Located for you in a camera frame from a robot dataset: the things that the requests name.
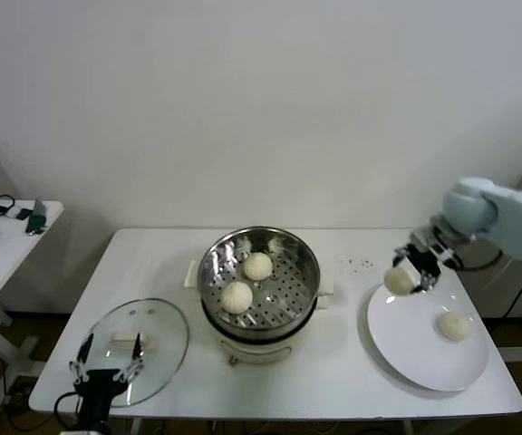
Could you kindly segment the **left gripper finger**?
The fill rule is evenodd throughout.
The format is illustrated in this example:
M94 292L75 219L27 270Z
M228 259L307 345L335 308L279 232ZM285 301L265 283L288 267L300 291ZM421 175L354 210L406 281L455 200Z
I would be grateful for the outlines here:
M137 333L130 362L118 374L118 382L132 383L144 368L142 340L140 333Z
M87 382L89 377L85 370L85 364L92 348L94 334L90 333L79 348L76 359L69 362L69 369L73 376L73 384L79 385Z

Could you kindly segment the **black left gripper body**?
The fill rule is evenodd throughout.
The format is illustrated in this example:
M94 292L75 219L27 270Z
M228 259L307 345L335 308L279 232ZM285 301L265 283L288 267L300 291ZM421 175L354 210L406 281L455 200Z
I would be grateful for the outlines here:
M75 429L111 434L108 420L112 400L127 388L128 382L121 380L118 369L88 371L85 381L75 386L75 391L82 398Z

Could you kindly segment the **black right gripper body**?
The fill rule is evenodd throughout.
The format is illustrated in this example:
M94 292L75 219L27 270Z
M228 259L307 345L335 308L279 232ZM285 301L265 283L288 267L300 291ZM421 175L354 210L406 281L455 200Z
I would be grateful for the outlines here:
M419 250L415 245L408 244L406 257L414 268L422 275L439 275L440 267L437 258L429 250Z

